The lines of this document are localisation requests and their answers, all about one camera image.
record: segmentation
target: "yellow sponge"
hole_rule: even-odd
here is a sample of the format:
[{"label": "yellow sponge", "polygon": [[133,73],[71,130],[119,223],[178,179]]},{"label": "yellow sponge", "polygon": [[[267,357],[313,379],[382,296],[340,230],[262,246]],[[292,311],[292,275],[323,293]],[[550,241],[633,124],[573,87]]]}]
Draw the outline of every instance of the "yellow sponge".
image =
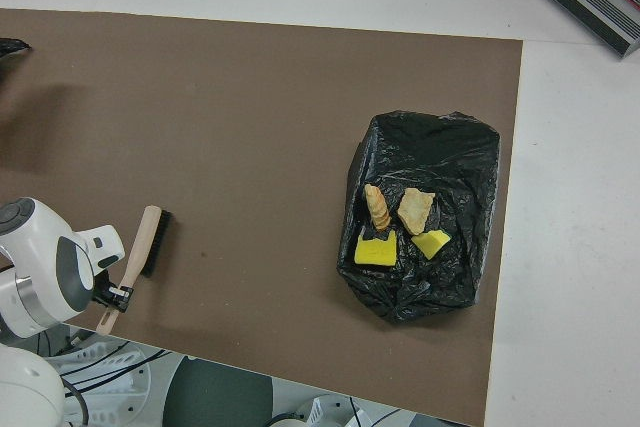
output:
[{"label": "yellow sponge", "polygon": [[440,249],[451,240],[442,230],[430,230],[411,237],[411,241],[418,246],[425,257],[429,260],[440,251]]},{"label": "yellow sponge", "polygon": [[364,240],[362,235],[360,235],[358,237],[354,261],[356,264],[393,267],[396,265],[396,248],[396,233],[393,230],[389,232],[389,238],[387,240]]}]

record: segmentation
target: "brown mat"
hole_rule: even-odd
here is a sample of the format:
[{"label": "brown mat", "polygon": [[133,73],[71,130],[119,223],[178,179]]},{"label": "brown mat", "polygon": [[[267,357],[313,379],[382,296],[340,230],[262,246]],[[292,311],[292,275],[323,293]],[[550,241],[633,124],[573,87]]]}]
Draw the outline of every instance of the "brown mat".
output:
[{"label": "brown mat", "polygon": [[[116,335],[483,422],[521,42],[11,10],[0,36],[35,48],[0,100],[0,200],[111,223],[127,250],[145,205],[175,215]],[[335,270],[356,144],[396,109],[502,136],[480,304],[399,327]]]}]

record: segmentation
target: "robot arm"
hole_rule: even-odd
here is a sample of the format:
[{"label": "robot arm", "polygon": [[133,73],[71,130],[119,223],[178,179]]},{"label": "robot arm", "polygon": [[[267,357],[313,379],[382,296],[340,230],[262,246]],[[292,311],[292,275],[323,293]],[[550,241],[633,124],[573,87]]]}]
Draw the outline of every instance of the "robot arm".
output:
[{"label": "robot arm", "polygon": [[28,338],[83,312],[94,277],[124,257],[115,229],[74,232],[42,202],[22,198],[0,207],[0,342]]}]

